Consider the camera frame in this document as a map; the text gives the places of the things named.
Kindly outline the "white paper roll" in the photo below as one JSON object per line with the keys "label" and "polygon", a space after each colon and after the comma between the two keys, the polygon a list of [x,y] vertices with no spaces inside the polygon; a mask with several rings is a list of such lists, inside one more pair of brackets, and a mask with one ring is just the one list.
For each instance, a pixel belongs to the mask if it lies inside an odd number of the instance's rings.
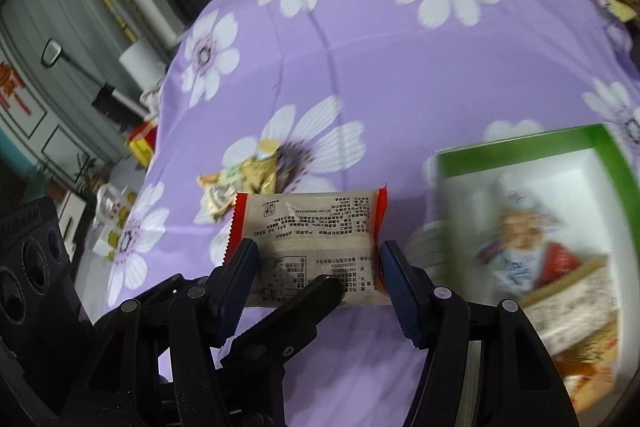
{"label": "white paper roll", "polygon": [[141,91],[152,90],[165,78],[166,64],[145,38],[128,46],[119,63]]}

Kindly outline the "green-orange snack packet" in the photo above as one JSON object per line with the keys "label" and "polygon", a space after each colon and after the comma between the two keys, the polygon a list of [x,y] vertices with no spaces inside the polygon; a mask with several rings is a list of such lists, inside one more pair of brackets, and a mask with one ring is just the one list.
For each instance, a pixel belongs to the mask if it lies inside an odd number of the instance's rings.
{"label": "green-orange snack packet", "polygon": [[206,213],[214,221],[219,221],[234,205],[244,183],[239,165],[198,176],[196,181],[203,190]]}

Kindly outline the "red yellow paper bag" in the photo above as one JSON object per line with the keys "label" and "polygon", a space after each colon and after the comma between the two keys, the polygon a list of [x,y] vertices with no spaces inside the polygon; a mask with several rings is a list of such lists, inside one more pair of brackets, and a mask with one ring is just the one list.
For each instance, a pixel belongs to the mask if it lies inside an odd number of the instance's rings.
{"label": "red yellow paper bag", "polygon": [[157,137],[157,119],[151,119],[140,124],[128,135],[127,146],[137,162],[144,168],[149,168],[155,153]]}

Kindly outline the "purple floral cloth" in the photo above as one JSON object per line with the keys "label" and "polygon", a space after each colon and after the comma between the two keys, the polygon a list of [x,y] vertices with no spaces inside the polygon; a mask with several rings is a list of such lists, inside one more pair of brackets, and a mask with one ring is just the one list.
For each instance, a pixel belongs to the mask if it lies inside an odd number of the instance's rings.
{"label": "purple floral cloth", "polygon": [[[196,179],[240,165],[263,139],[281,143],[274,194],[386,188],[378,253],[394,241],[454,291],[410,251],[435,219],[424,162],[520,130],[602,124],[639,187],[629,47],[606,0],[213,0],[160,89],[155,153],[106,313],[168,277],[204,279],[226,264],[235,203],[214,221]],[[212,350],[221,426],[408,426],[426,353],[392,302],[340,303],[277,387],[221,387],[232,340],[276,308],[245,303]]]}

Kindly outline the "beige red-edged snack packet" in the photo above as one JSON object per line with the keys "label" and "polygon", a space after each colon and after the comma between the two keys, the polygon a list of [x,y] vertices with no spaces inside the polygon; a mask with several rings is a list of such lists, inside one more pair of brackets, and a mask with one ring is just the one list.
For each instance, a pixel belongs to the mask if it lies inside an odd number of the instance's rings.
{"label": "beige red-edged snack packet", "polygon": [[236,196],[224,262],[243,239],[258,247],[259,267],[247,306],[275,308],[319,275],[343,285],[343,307],[387,306],[378,234],[386,188],[356,192]]}

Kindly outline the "yellow snack packet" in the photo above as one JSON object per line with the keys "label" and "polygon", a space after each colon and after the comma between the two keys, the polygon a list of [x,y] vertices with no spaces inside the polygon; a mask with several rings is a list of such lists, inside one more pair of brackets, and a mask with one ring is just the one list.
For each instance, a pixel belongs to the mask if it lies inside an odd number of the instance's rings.
{"label": "yellow snack packet", "polygon": [[263,139],[256,152],[240,164],[242,191],[247,194],[274,194],[278,188],[279,148],[281,143]]}

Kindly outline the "green cardboard box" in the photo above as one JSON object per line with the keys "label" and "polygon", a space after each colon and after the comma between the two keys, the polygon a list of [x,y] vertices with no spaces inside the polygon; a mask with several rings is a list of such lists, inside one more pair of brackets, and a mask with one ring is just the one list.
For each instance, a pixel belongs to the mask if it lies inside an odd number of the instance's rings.
{"label": "green cardboard box", "polygon": [[578,421],[612,421],[639,369],[639,187],[610,130],[502,134],[423,176],[435,219],[410,251],[465,299],[520,305]]}

